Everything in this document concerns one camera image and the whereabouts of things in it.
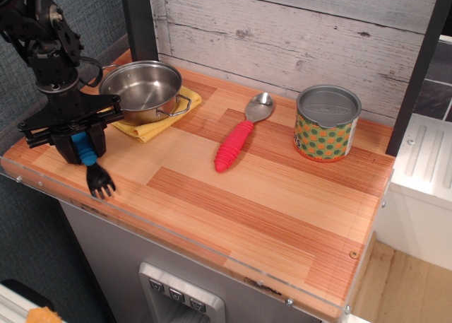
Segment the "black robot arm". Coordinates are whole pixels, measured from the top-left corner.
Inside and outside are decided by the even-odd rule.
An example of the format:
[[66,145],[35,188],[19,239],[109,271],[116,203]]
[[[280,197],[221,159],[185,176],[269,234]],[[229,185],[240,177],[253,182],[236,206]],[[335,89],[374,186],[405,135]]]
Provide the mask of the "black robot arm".
[[122,119],[117,95],[92,96],[80,85],[97,86],[80,78],[81,63],[99,66],[82,56],[81,37],[68,26],[54,0],[1,0],[1,36],[11,43],[35,75],[47,104],[19,125],[29,147],[48,143],[70,164],[94,166],[106,151],[104,130]]

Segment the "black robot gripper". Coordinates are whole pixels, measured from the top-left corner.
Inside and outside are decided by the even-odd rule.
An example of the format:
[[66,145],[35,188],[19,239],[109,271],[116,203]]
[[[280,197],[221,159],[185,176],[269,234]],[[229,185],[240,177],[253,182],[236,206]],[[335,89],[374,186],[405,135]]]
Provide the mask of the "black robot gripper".
[[118,95],[90,95],[78,88],[49,94],[47,104],[35,114],[21,121],[29,147],[44,144],[55,146],[68,164],[80,165],[74,134],[86,131],[98,157],[106,152],[106,125],[124,118]]

